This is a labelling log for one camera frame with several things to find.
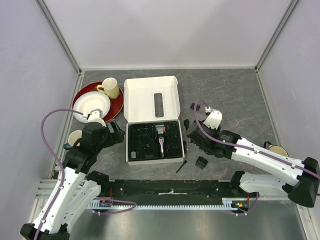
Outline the small clear oil bottle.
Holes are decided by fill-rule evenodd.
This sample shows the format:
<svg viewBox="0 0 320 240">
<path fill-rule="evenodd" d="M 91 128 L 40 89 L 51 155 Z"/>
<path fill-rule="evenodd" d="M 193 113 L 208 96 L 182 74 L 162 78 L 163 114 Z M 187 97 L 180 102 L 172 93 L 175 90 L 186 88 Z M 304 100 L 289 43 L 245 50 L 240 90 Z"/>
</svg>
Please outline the small clear oil bottle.
<svg viewBox="0 0 320 240">
<path fill-rule="evenodd" d="M 136 159 L 137 158 L 137 154 L 135 151 L 131 152 L 131 159 Z"/>
</svg>

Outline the silver black hair clipper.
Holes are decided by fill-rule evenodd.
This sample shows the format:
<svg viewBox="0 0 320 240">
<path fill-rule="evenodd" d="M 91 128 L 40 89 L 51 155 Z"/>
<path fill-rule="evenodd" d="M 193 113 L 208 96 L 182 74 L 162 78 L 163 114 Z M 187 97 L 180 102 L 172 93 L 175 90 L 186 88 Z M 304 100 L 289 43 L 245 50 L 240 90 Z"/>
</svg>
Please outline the silver black hair clipper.
<svg viewBox="0 0 320 240">
<path fill-rule="evenodd" d="M 157 132 L 157 138 L 158 138 L 158 142 L 160 145 L 160 154 L 161 154 L 161 158 L 164 158 L 165 156 L 165 125 L 164 124 L 160 124 L 160 125 L 156 125 L 155 126 L 156 132 Z"/>
</svg>

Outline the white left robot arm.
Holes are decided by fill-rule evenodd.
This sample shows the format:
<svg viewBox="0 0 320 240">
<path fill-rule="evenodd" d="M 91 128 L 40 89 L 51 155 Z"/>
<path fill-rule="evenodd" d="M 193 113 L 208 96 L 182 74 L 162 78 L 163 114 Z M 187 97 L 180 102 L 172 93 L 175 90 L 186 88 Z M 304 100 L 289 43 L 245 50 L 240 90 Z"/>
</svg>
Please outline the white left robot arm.
<svg viewBox="0 0 320 240">
<path fill-rule="evenodd" d="M 110 191 L 109 177 L 90 168 L 102 149 L 122 143 L 125 132 L 112 120 L 88 122 L 60 162 L 60 173 L 44 208 L 20 234 L 27 240 L 68 240 L 73 225 L 97 196 Z"/>
</svg>

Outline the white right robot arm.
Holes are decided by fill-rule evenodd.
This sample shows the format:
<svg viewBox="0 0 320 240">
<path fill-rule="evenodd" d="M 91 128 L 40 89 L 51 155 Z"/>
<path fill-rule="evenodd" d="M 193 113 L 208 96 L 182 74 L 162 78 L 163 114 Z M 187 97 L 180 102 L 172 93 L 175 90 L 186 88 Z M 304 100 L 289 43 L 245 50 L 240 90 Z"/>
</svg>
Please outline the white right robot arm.
<svg viewBox="0 0 320 240">
<path fill-rule="evenodd" d="M 191 141 L 207 155 L 226 158 L 252 165 L 271 174 L 258 180 L 251 174 L 236 172 L 229 184 L 235 197 L 246 193 L 271 195 L 287 194 L 294 203 L 313 208 L 320 186 L 319 162 L 307 157 L 304 160 L 283 156 L 260 147 L 244 137 L 229 131 L 210 129 L 194 122 L 186 131 Z"/>
</svg>

